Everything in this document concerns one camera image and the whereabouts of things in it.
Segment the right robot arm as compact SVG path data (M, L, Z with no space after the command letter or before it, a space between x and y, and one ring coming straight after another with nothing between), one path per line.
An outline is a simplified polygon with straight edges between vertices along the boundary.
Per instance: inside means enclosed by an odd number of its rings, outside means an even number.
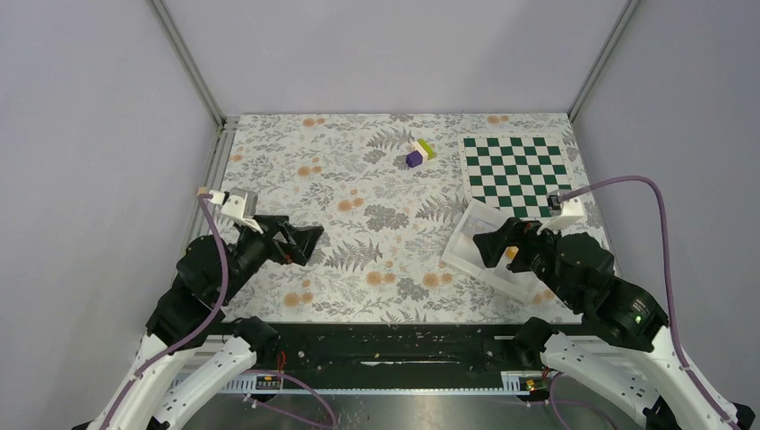
M580 347L550 323L530 318L514 336L522 367L541 364L566 374L625 411L646 429L748 429L756 414L726 400L677 349L675 322L645 289L619 278L614 256L586 233L562 235L535 220L508 219L476 234L483 264L495 268L507 248L517 252L506 267L545 284L592 336L617 348L644 376L627 375Z

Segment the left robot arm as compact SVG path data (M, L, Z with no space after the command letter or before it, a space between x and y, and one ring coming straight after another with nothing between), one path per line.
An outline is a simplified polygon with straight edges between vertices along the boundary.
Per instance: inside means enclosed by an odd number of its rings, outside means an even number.
M104 410L82 429L181 429L235 376L265 368L278 356L278 332L252 316L233 324L221 350L176 388L185 363L221 323L223 306L266 262L308 263L324 228L294 227L286 216L254 216L234 223L237 241L225 242L215 225L177 262L177 274L146 323L134 361Z

